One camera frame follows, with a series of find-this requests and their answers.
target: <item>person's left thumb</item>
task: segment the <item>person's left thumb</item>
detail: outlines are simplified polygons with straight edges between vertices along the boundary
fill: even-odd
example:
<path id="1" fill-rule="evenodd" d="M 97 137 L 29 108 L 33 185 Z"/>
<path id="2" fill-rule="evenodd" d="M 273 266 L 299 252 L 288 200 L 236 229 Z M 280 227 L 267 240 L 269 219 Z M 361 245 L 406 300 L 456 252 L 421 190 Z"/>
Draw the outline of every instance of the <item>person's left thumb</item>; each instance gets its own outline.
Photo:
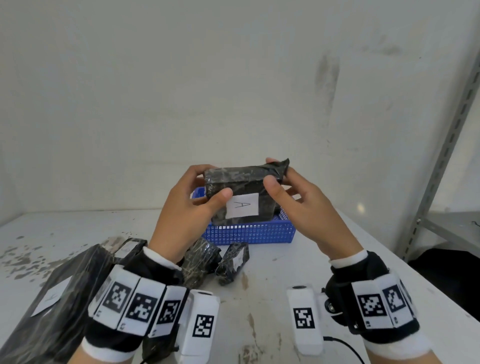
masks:
<path id="1" fill-rule="evenodd" d="M 224 188 L 217 194 L 213 195 L 210 200 L 203 206 L 208 208 L 210 215 L 213 216 L 219 209 L 221 209 L 229 199 L 233 196 L 231 188 Z"/>

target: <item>shelf board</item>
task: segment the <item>shelf board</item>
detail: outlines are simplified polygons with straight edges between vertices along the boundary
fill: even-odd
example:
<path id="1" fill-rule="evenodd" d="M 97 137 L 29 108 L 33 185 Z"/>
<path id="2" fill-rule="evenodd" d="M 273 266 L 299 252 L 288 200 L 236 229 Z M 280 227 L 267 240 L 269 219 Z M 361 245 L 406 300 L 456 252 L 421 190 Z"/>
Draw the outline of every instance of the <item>shelf board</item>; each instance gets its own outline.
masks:
<path id="1" fill-rule="evenodd" d="M 480 225 L 480 211 L 431 212 L 422 226 L 480 257 L 480 227 L 473 221 Z"/>

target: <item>white cuff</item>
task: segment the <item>white cuff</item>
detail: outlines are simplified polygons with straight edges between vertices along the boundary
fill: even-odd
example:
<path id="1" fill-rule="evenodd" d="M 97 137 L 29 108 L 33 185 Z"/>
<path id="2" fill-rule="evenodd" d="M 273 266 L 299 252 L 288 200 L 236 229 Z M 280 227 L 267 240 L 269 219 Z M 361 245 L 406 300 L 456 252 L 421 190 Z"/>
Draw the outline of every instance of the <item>white cuff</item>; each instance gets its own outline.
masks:
<path id="1" fill-rule="evenodd" d="M 108 348 L 97 348 L 90 344 L 86 338 L 82 341 L 83 351 L 90 357 L 106 363 L 121 363 L 135 355 L 134 352 L 118 352 Z"/>
<path id="2" fill-rule="evenodd" d="M 421 331 L 390 344 L 375 344 L 365 339 L 363 343 L 375 355 L 390 360 L 414 359 L 432 350 L 432 343 Z"/>
<path id="3" fill-rule="evenodd" d="M 345 268 L 361 262 L 366 257 L 368 257 L 368 252 L 363 249 L 361 252 L 358 252 L 355 255 L 349 256 L 347 258 L 330 260 L 330 264 L 333 268 L 336 269 Z"/>
<path id="4" fill-rule="evenodd" d="M 164 257 L 162 257 L 159 253 L 154 252 L 152 249 L 149 249 L 146 246 L 144 246 L 144 253 L 148 258 L 152 259 L 155 263 L 159 263 L 161 266 L 164 266 L 165 268 L 181 270 L 181 268 L 178 265 L 170 262 L 168 259 L 165 259 Z"/>

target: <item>person's right hand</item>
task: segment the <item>person's right hand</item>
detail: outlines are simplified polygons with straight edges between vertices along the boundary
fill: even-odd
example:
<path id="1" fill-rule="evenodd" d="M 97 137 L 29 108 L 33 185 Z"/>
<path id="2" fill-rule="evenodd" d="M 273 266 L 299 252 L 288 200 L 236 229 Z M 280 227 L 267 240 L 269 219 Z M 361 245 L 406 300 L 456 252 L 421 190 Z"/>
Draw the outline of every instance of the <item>person's right hand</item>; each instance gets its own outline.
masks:
<path id="1" fill-rule="evenodd" d="M 266 159 L 267 163 L 275 161 Z M 282 206 L 295 228 L 316 242 L 330 259 L 346 258 L 363 249 L 320 188 L 292 167 L 288 168 L 283 184 L 291 187 L 285 190 L 274 176 L 264 178 L 268 194 Z M 301 199 L 294 200 L 296 194 Z"/>

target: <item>white tracking device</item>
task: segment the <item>white tracking device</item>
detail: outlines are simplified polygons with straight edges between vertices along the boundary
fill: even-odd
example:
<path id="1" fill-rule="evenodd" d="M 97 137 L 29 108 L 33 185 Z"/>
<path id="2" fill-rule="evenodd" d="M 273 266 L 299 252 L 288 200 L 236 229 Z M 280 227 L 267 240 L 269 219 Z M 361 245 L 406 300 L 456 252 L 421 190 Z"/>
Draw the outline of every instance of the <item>white tracking device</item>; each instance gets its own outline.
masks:
<path id="1" fill-rule="evenodd" d="M 175 359 L 179 364 L 206 364 L 210 358 L 220 298 L 191 290 L 179 320 Z"/>
<path id="2" fill-rule="evenodd" d="M 295 344 L 302 355 L 320 355 L 324 338 L 320 331 L 320 313 L 317 296 L 311 286 L 293 286 L 287 289 Z"/>

